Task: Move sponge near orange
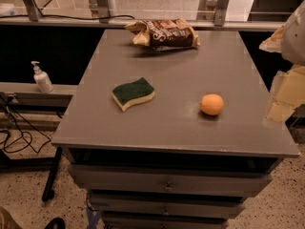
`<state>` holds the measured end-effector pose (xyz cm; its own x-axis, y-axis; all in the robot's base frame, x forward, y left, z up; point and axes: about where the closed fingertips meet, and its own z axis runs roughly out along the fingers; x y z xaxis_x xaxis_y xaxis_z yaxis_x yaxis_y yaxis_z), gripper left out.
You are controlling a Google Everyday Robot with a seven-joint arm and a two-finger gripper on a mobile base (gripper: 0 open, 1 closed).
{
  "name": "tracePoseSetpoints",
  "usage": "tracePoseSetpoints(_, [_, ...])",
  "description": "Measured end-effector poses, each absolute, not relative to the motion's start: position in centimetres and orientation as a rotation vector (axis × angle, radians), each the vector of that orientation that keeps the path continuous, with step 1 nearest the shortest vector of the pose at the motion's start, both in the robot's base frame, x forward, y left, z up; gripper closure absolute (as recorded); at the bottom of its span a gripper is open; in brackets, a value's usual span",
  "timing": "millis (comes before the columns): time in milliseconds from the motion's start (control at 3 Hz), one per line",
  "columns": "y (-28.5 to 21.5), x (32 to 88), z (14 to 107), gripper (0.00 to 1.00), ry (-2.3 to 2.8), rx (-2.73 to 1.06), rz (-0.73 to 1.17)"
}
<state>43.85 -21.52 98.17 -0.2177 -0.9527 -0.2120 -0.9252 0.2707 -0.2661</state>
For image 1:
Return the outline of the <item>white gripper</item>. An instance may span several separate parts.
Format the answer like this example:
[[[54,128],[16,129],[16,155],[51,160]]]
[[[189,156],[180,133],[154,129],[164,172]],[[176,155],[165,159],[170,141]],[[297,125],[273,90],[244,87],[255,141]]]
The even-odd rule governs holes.
[[[272,82],[266,118],[285,122],[301,105],[305,104],[305,1],[259,48],[265,52],[278,52],[294,64],[287,72],[278,71]]]

